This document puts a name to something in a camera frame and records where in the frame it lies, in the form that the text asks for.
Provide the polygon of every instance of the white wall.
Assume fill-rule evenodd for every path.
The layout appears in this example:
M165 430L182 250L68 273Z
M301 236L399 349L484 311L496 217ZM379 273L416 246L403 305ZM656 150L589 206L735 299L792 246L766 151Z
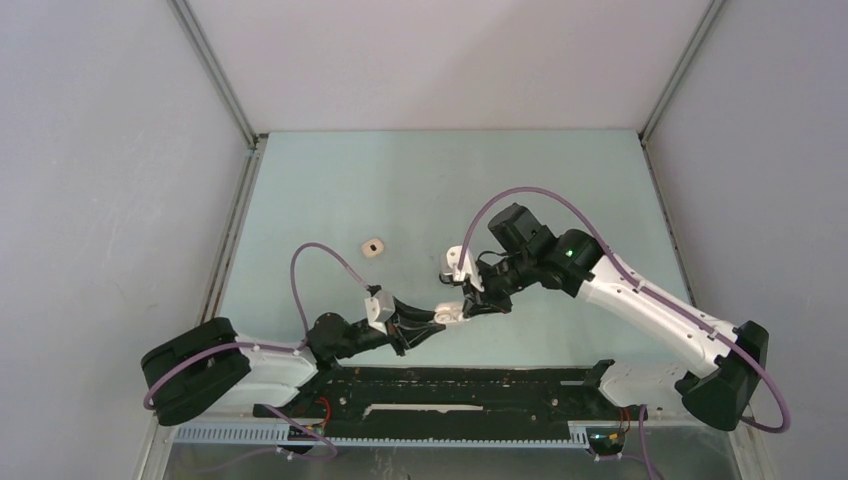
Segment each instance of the white wall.
M698 300L771 332L785 479L848 469L846 18L846 2L729 2L650 145ZM761 387L769 423L773 405Z
M193 0L254 128L645 123L709 0Z
M245 147L164 0L6 0L0 65L0 477L128 478Z

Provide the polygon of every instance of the red wire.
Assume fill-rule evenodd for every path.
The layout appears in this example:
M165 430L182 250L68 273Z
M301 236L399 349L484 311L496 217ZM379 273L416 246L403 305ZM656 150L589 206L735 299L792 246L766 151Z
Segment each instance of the red wire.
M630 431L630 409L624 409L624 415L627 416L627 430L624 431L625 434Z
M324 397L319 397L318 400L315 400L315 401L319 402L319 403L323 403L324 408L327 409L327 413L324 415L324 421L321 422L322 425L327 426L327 422L330 421L330 413L332 412L332 409L330 408L330 402L327 401L327 399L324 398Z

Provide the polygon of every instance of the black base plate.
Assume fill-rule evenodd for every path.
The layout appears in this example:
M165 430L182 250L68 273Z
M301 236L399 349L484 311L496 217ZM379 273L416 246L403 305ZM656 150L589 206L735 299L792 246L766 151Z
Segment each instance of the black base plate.
M323 418L332 408L330 437L410 440L567 440L569 421L619 420L620 409L597 381L611 362L594 368L532 370L343 367L319 373L281 411ZM475 405L476 411L371 410L372 404ZM636 418L637 407L631 407ZM256 417L272 417L256 406Z

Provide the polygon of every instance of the light blue table surface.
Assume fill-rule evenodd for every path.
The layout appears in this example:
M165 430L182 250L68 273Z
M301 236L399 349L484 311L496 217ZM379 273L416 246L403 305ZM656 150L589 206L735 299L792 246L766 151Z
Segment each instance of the light blue table surface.
M303 242L336 249L369 282L431 308L461 300L437 280L439 256L458 245L476 211L509 187L560 193L583 210L625 261L670 293L685 289L635 132L450 131L275 133L268 140L220 315L245 335L299 340L289 260ZM512 201L559 234L580 228L564 207L520 194L490 211L473 252L499 250L486 230ZM367 259L373 237L385 252ZM330 256L307 250L298 285L310 322L324 312L364 318L364 290ZM386 346L355 365L568 366L604 358L669 361L661 344L599 307L541 287L513 297L509 315L477 317L395 356Z

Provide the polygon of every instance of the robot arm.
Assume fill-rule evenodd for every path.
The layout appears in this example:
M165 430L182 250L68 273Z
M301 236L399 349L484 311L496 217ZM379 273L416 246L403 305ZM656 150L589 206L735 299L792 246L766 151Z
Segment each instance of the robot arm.
M625 281L598 242L580 230L568 230L555 237L530 211L513 204L498 213L489 231L506 255L490 265L482 260L474 269L460 271L452 257L459 247L449 250L445 277L463 286L463 311L471 317L482 313L507 313L511 295L539 283L605 308L630 322L642 332L663 342L682 362L659 368L612 365L599 388L618 406L674 401L696 418L721 430L733 430L753 394L759 375L731 349L716 341L679 313L641 290L649 287L678 307L702 319L765 366L768 332L754 322L740 327L720 320L676 299L618 262L637 280L633 287ZM479 272L479 280L474 275Z
M682 361L682 368L641 370L611 361L599 363L603 368L599 390L614 405L663 405L682 400L704 423L721 430L736 427L759 376L729 347L640 293L646 286L654 292L664 293L662 290L617 259L640 280L634 288L619 276L592 236L580 230L555 236L521 205L513 204L498 213L488 228L505 250L500 261L466 261L459 268L461 247L451 248L443 259L442 281L461 286L463 302L422 310L373 286L365 300L365 319L350 324L334 313L322 315L307 334L306 350L245 339L226 319L214 319L157 347L142 360L152 392L157 390L153 386L187 362L187 357L241 344L238 352L233 348L216 353L205 368L186 368L160 384L158 393L150 394L160 423L174 425L204 411L232 411L255 403L283 405L307 382L320 381L316 374L335 368L338 359L387 344L404 355L447 325L478 315L510 312L511 296L538 283L610 310L659 339ZM731 339L760 365L765 364L768 333L762 327L747 322L736 328L685 302L674 302Z

